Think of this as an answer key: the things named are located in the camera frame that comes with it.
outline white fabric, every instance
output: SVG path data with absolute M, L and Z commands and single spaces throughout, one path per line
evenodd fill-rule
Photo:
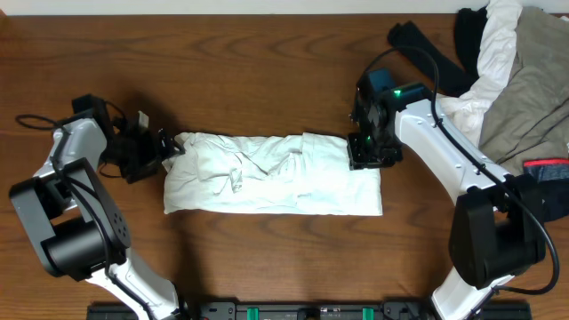
M 349 169 L 344 139 L 182 133 L 164 162 L 164 212 L 381 215 L 380 171 Z
M 522 5 L 517 0 L 491 0 L 486 10 L 488 21 L 477 62 L 480 78 L 459 98 L 439 100 L 453 124 L 475 146 L 480 140 L 484 113 L 508 84 L 516 57 L 516 27 Z

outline green tape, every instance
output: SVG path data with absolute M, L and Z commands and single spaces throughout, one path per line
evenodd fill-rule
M 363 320 L 373 320 L 373 308 L 364 308 L 362 310 Z
M 259 320 L 259 309 L 258 308 L 248 308 L 247 309 L 247 320 Z

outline pile of clothes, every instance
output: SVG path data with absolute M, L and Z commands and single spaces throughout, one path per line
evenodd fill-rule
M 517 0 L 462 9 L 454 40 L 463 68 L 412 22 L 395 25 L 388 37 L 394 46 L 419 46 L 433 56 L 446 94 L 438 98 L 444 112 L 495 163 L 540 182 L 547 220 L 569 214 L 568 21 Z M 403 55 L 433 78 L 424 57 Z

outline wood grain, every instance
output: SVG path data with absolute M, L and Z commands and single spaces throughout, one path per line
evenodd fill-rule
M 345 135 L 355 82 L 389 48 L 387 32 L 413 20 L 448 57 L 451 15 L 18 17 L 0 24 L 0 318 L 80 319 L 94 301 L 114 298 L 87 283 L 53 278 L 39 264 L 7 194 L 41 165 L 46 132 L 13 118 L 71 114 L 91 92 L 150 115 L 171 132 Z M 397 81 L 427 81 L 397 54 Z M 127 185 L 103 180 L 128 219 L 133 247 L 196 299 L 243 301 L 381 300 L 425 297 L 451 267 L 453 204 L 410 150 L 381 172 L 380 218 L 163 214 L 164 173 Z M 548 225 L 562 265 L 569 220 Z M 550 263 L 515 285 L 537 287 Z M 536 319 L 569 312 L 569 280 L 529 299 Z M 524 298 L 504 294 L 506 298 Z

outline red stripe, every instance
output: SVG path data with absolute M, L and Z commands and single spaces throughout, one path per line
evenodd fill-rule
M 535 165 L 569 164 L 569 159 L 543 159 L 524 162 L 524 167 Z

